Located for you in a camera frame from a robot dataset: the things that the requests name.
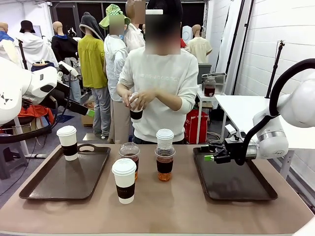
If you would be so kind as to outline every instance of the red bag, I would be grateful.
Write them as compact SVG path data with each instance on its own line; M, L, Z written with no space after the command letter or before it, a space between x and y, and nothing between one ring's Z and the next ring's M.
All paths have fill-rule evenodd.
M186 116L185 121L185 138L189 144L196 144L197 140L197 128L198 128L198 110L192 110ZM201 112L199 143L205 143L207 139L208 130L208 115L205 112Z

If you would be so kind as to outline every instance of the beige pants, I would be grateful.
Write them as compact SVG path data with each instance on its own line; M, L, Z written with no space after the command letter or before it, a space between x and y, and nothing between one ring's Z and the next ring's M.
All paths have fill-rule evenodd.
M111 124L108 141L116 144L128 142L129 130L131 126L130 111L123 102L115 102L111 99Z

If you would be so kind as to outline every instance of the cardboard box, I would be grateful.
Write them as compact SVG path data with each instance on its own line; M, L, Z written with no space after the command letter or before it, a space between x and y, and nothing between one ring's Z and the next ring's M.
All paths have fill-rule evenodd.
M94 111L94 102L93 101L87 101L86 103L84 103L84 106ZM93 126L93 120L94 120L93 117L81 115L81 122L82 122L82 125L84 127L92 127Z

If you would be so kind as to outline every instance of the black pole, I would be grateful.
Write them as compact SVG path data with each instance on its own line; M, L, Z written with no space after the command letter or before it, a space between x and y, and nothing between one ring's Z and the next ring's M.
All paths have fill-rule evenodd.
M226 74L228 73L228 69L230 67L231 58L232 58L232 54L233 54L233 49L234 49L234 45L235 45L235 40L236 40L236 36L237 36L237 31L238 31L238 27L240 26L240 21L241 21L243 9L244 9L244 4L245 4L245 0L242 0L241 6L240 6L240 11L238 12L238 17L237 17L237 22L236 22L236 26L235 26L234 35L233 35L233 41L232 41L232 45L231 45L231 50L230 50L230 54L229 54L228 60L227 60L227 65L226 65L226 70L225 70Z
M19 41L19 47L20 47L21 55L22 55L22 62L24 64L24 68L27 70L28 65L26 64L25 55L24 55L24 51L23 51L23 46L22 46L23 42L20 39L18 39L18 41Z
M270 82L269 82L269 86L268 86L268 90L267 90L267 94L266 94L265 98L270 98L271 87L272 87L272 84L274 83L274 78L275 78L275 74L276 74L276 71L277 71L277 68L278 68L280 54L281 54L282 48L284 46L285 46L285 44L281 40L280 41L280 45L279 45L279 49L278 49L278 54L277 54L277 57L276 57L276 60L275 60L275 64L274 64L274 69L273 69L272 74L271 74L271 78L270 78Z
M238 73L240 71L240 66L241 66L241 61L242 61L242 55L243 55L243 50L244 50L244 46L245 46L245 40L246 40L246 36L247 36L247 30L248 27L250 25L250 20L251 20L251 15L252 15L252 6L254 5L254 0L252 0L251 2L251 7L250 7L250 12L248 14L248 19L247 19L247 23L244 25L245 28L245 35L244 35L244 40L243 40L243 45L242 45L242 49L241 49L241 55L240 55L240 60L238 62L238 66L237 66L237 71L236 71L236 76L235 76L235 81L234 81L234 86L233 86L233 93L232 95L234 95L235 93L235 88L236 88L236 82L237 82L237 77L238 77Z

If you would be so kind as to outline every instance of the metal ring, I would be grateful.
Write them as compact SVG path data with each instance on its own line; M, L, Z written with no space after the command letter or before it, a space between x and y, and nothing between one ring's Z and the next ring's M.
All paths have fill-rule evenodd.
M265 139L269 139L272 137L286 137L283 131L272 131L268 133L264 133L258 137L258 140L261 142Z

